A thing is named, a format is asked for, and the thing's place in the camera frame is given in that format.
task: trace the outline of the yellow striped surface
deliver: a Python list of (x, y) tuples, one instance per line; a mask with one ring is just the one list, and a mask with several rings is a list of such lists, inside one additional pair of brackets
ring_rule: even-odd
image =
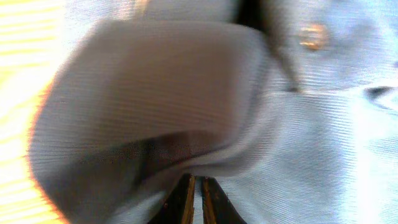
[(0, 223), (67, 223), (27, 157), (61, 56), (62, 16), (61, 0), (0, 0)]

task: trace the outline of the brown button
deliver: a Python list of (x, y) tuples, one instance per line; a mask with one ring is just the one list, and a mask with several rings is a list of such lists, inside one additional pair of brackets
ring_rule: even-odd
[(321, 24), (310, 24), (308, 27), (302, 28), (300, 36), (300, 44), (310, 50), (320, 50), (328, 42), (328, 32), (326, 27)]

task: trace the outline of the garment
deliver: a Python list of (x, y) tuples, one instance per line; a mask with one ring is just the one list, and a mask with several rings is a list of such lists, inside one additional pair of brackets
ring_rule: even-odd
[[(159, 2), (90, 33), (34, 129), (32, 170), (72, 223), (145, 223), (184, 172), (215, 177), (248, 223), (398, 222), (394, 2), (271, 1), (265, 34), (232, 24), (238, 2), (156, 17)], [(86, 23), (107, 6), (74, 4)], [(297, 35), (313, 22), (328, 31), (318, 51)], [(192, 130), (212, 137), (202, 153), (132, 184), (150, 160), (138, 140)]]

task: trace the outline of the denim fabric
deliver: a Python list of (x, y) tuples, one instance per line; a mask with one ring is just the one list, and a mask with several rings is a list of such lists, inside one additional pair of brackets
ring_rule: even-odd
[[(81, 17), (84, 24), (105, 17), (110, 7), (80, 4), (91, 11)], [(149, 1), (148, 9), (154, 6)], [(156, 173), (107, 223), (150, 220), (183, 172), (215, 177), (248, 223), (398, 223), (398, 2), (285, 0), (269, 6), (274, 26), (286, 27), (280, 47), (294, 61), (303, 91), (287, 91), (290, 80), (279, 58), (269, 46), (257, 45), (265, 49), (257, 68), (262, 78), (240, 137)], [(203, 18), (172, 13), (164, 19)], [(311, 22), (323, 24), (330, 35), (316, 52), (300, 46), (297, 37)], [(86, 32), (82, 24), (74, 29)], [(73, 44), (81, 38), (69, 35)], [(162, 187), (150, 190), (154, 185)], [(203, 223), (200, 194), (195, 196), (194, 223)]]

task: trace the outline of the button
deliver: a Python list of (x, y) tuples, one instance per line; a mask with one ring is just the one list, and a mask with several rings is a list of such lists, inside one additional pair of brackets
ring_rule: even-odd
[(310, 50), (320, 50), (328, 42), (328, 32), (326, 27), (321, 24), (310, 24), (301, 29), (300, 45)]

